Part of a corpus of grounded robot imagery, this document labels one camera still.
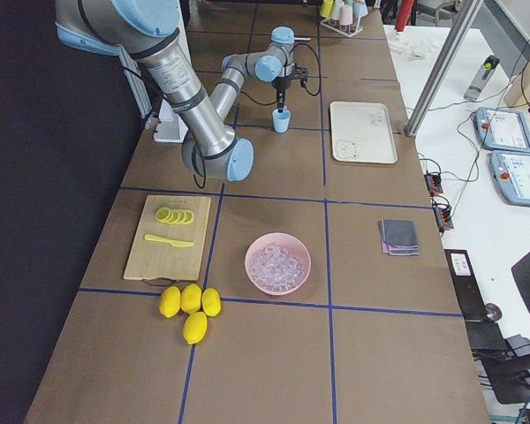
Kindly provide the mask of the light blue plastic cup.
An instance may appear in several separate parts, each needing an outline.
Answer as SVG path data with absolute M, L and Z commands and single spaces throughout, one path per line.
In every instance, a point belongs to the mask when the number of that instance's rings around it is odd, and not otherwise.
M 287 108 L 272 111 L 273 128 L 276 133 L 285 133 L 291 121 L 292 114 Z

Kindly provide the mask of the lime green cup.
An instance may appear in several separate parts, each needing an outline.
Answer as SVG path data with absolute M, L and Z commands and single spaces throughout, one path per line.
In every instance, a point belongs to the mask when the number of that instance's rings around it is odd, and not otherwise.
M 320 8 L 320 15 L 323 18 L 328 18 L 331 15 L 334 0 L 323 0 Z

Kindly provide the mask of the white cup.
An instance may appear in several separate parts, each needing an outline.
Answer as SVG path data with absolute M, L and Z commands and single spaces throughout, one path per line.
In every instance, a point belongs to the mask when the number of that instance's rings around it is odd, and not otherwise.
M 329 18 L 335 21 L 339 21 L 341 19 L 341 11 L 344 5 L 345 3 L 343 0 L 335 0 L 332 5 Z

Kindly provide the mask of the pink cup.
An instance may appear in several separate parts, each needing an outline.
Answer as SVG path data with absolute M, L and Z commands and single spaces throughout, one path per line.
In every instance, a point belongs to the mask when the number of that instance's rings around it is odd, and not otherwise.
M 351 4 L 342 4 L 339 15 L 339 24 L 341 26 L 350 26 L 353 22 L 353 8 Z

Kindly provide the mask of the blue cup on rack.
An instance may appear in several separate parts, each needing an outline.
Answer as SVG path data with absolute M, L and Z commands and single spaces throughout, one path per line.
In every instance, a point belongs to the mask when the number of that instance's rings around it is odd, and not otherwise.
M 367 4 L 364 0 L 354 0 L 353 1 L 353 16 L 356 19 L 362 19 L 368 15 Z

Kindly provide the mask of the pile of ice cubes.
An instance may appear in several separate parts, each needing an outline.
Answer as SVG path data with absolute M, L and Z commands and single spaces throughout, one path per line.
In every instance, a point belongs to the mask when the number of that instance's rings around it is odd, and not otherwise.
M 287 248 L 267 245 L 255 252 L 249 262 L 250 277 L 259 285 L 286 290 L 305 276 L 303 260 Z

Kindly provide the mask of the cream bear tray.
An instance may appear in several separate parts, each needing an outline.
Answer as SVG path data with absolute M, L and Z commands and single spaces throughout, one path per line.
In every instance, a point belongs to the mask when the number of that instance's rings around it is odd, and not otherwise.
M 341 163 L 394 164 L 398 154 L 386 106 L 374 102 L 332 102 L 332 155 Z

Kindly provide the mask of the white crumpled cloth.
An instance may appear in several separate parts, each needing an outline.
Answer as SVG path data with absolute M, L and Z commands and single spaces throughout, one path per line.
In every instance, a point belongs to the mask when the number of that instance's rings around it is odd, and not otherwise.
M 431 38 L 417 38 L 405 32 L 392 31 L 387 35 L 387 41 L 392 51 L 414 59 L 430 57 L 436 54 L 441 48 Z

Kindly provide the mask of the lemon slices row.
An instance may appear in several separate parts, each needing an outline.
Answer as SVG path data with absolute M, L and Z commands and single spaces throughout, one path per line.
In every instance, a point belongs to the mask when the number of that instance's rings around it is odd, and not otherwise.
M 187 225 L 193 221 L 194 213 L 190 209 L 160 207 L 155 212 L 158 223 Z

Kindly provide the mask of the grey folded cloth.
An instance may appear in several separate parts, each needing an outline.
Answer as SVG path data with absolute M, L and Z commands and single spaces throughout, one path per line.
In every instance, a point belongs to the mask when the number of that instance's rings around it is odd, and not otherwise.
M 382 251 L 392 256 L 420 254 L 420 242 L 414 221 L 382 219 L 379 222 Z

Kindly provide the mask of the yellow lemon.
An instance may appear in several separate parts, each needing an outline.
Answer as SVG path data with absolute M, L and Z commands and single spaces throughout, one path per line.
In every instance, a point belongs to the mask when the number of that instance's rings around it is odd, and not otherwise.
M 197 284 L 187 285 L 181 292 L 180 308 L 186 314 L 201 310 L 202 289 Z
M 216 317 L 221 313 L 222 301 L 217 289 L 208 287 L 201 295 L 203 312 L 209 317 Z
M 181 308 L 181 291 L 177 286 L 165 289 L 160 296 L 159 312 L 166 318 L 178 314 Z
M 190 314 L 183 327 L 183 338 L 189 345 L 198 344 L 208 330 L 208 317 L 202 311 Z

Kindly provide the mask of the clear water bottle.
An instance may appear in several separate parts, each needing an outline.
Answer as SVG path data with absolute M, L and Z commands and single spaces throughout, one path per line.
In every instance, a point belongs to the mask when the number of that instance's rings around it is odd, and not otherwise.
M 464 93 L 465 100 L 469 102 L 476 102 L 478 100 L 499 63 L 500 59 L 495 55 L 489 55 L 484 60 Z

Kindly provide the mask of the upper teach pendant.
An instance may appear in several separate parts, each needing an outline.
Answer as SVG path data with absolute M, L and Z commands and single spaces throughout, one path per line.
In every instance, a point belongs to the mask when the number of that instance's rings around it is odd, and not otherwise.
M 519 110 L 479 107 L 475 112 L 475 128 L 489 150 L 530 153 L 530 131 Z

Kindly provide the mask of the lower teach pendant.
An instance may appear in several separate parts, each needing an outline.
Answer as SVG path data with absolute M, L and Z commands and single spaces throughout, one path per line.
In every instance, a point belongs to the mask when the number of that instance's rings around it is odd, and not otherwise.
M 489 163 L 504 199 L 511 205 L 530 207 L 530 152 L 494 150 Z

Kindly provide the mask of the aluminium frame post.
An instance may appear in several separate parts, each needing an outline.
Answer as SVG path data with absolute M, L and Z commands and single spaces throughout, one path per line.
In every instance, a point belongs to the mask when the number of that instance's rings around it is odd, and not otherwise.
M 427 82 L 420 93 L 419 100 L 417 101 L 413 113 L 405 127 L 406 136 L 416 136 L 423 119 L 427 115 L 429 108 L 442 85 L 447 71 L 466 37 L 466 33 L 471 28 L 483 3 L 483 0 L 469 0 L 463 2 L 458 17 L 450 28 L 435 64 L 428 76 Z

